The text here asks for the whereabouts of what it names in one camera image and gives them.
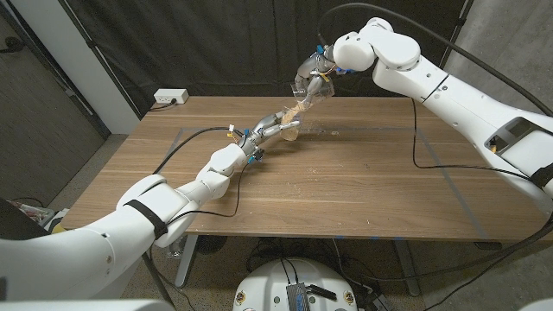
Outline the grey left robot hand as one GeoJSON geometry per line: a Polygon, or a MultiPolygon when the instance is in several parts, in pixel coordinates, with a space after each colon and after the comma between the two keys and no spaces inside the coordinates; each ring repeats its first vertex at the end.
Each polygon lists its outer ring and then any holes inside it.
{"type": "Polygon", "coordinates": [[[293,129],[300,125],[298,120],[284,122],[283,116],[283,111],[267,115],[262,118],[252,130],[240,138],[238,146],[247,157],[252,156],[258,149],[258,146],[270,137],[282,130],[293,129]]]}

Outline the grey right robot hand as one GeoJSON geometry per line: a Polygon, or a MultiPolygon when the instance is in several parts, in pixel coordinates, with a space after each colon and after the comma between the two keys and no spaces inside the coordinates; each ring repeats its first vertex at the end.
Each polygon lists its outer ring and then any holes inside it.
{"type": "Polygon", "coordinates": [[[334,46],[318,46],[297,69],[293,93],[301,110],[334,95],[334,84],[329,74],[336,68],[334,46]]]}

